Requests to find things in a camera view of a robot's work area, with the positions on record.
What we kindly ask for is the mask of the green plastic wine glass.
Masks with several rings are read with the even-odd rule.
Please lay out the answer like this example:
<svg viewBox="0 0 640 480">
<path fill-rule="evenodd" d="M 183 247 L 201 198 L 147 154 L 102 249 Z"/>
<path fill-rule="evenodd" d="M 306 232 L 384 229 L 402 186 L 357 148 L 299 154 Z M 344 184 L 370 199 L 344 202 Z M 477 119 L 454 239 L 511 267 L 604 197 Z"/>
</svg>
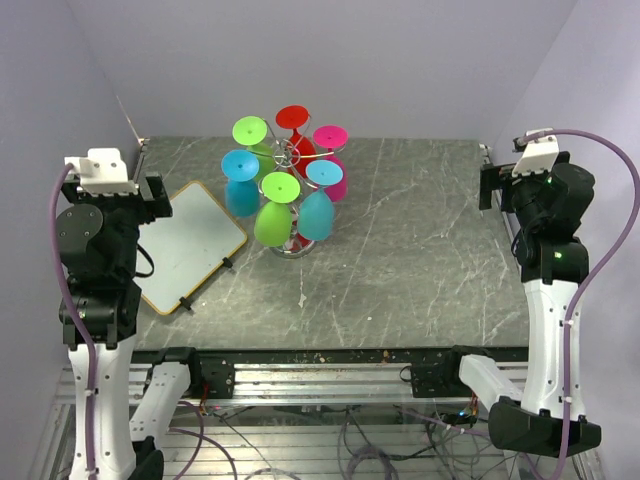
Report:
<svg viewBox="0 0 640 480">
<path fill-rule="evenodd" d="M 298 199 L 299 181 L 287 172 L 273 172 L 261 182 L 267 203 L 259 210 L 255 224 L 255 239 L 266 247 L 284 245 L 291 234 L 293 217 L 289 205 Z"/>
</svg>

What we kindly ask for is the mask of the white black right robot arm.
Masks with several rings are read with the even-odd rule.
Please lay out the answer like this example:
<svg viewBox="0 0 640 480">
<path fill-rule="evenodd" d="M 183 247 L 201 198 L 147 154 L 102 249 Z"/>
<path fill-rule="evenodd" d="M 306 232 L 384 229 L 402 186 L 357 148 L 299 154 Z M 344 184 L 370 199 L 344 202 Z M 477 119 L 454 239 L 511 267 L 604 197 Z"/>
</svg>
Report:
<svg viewBox="0 0 640 480">
<path fill-rule="evenodd" d="M 579 387 L 579 310 L 570 302 L 589 273 L 589 255 L 575 233 L 594 197 L 594 176 L 560 152 L 552 165 L 523 176 L 513 165 L 480 170 L 479 207 L 500 208 L 520 225 L 514 256 L 529 315 L 527 376 L 518 388 L 479 349 L 461 351 L 440 373 L 442 387 L 469 389 L 489 412 L 489 438 L 499 449 L 557 458 L 599 446 L 599 425 L 586 418 Z"/>
</svg>

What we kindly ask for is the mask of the pink plastic wine glass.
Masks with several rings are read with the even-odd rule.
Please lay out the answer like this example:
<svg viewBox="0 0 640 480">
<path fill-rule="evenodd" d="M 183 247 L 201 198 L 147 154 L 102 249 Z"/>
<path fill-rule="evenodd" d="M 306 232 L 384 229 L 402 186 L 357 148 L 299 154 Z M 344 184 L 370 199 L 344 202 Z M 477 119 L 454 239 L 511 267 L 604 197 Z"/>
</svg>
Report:
<svg viewBox="0 0 640 480">
<path fill-rule="evenodd" d="M 348 176 L 344 163 L 336 152 L 348 142 L 349 135 L 346 129 L 337 125 L 324 125 L 313 133 L 313 141 L 317 146 L 327 150 L 326 160 L 338 165 L 343 173 L 342 179 L 335 185 L 326 188 L 326 193 L 334 203 L 344 199 L 348 192 Z"/>
</svg>

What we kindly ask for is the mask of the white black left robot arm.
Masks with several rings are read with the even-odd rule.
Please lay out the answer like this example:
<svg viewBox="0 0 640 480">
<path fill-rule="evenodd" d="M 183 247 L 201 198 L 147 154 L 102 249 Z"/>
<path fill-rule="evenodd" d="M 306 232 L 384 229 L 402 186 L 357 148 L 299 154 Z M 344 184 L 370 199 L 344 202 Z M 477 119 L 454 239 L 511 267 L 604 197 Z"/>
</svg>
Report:
<svg viewBox="0 0 640 480">
<path fill-rule="evenodd" d="M 140 228 L 173 214 L 161 175 L 146 177 L 150 197 L 117 188 L 91 194 L 64 171 L 49 203 L 49 230 L 62 294 L 59 319 L 75 384 L 73 479 L 160 479 L 160 438 L 183 397 L 201 391 L 193 347 L 161 351 L 141 403 L 129 404 L 141 289 Z"/>
</svg>

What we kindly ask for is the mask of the blue plastic wine glass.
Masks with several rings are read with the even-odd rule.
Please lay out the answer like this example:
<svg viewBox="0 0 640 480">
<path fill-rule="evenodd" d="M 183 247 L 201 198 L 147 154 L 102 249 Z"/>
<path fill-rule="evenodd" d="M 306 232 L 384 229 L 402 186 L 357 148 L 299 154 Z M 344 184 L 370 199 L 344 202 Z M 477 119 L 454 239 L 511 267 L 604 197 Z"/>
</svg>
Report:
<svg viewBox="0 0 640 480">
<path fill-rule="evenodd" d="M 254 215 L 260 208 L 260 194 L 254 181 L 259 172 L 257 157 L 247 150 L 232 150 L 223 157 L 221 168 L 227 178 L 227 210 L 241 218 Z"/>
</svg>

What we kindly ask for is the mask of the teal plastic wine glass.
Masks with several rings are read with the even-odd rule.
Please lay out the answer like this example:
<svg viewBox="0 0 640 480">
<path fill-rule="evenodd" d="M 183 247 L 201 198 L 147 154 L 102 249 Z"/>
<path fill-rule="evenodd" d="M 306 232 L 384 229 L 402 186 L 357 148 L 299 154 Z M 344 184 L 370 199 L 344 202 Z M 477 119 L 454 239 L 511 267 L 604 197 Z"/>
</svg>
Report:
<svg viewBox="0 0 640 480">
<path fill-rule="evenodd" d="M 336 163 L 320 159 L 309 163 L 306 173 L 316 190 L 300 205 L 297 229 L 308 240 L 323 241 L 330 236 L 335 217 L 335 208 L 326 188 L 338 184 L 343 171 Z"/>
</svg>

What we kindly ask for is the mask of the red plastic wine glass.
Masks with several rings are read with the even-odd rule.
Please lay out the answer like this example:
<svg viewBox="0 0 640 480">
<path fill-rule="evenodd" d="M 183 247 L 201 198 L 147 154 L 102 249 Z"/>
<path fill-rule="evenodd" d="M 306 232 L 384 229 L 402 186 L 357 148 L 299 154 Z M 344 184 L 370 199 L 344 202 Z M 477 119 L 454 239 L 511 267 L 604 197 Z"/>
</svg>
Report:
<svg viewBox="0 0 640 480">
<path fill-rule="evenodd" d="M 292 153 L 291 163 L 302 178 L 307 178 L 306 168 L 312 161 L 311 156 L 316 154 L 314 145 L 303 132 L 309 125 L 309 111 L 302 105 L 289 105 L 276 114 L 275 120 L 279 127 L 292 131 L 287 145 Z"/>
</svg>

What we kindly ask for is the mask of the light green wine glass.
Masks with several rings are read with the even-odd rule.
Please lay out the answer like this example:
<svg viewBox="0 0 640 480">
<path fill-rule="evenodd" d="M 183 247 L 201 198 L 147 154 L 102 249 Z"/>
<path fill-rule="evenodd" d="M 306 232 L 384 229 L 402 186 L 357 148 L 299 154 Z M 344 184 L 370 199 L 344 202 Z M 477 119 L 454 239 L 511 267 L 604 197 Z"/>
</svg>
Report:
<svg viewBox="0 0 640 480">
<path fill-rule="evenodd" d="M 234 140 L 258 159 L 259 169 L 254 177 L 255 181 L 261 180 L 275 168 L 273 148 L 265 142 L 269 132 L 267 122 L 252 115 L 240 118 L 232 128 Z"/>
</svg>

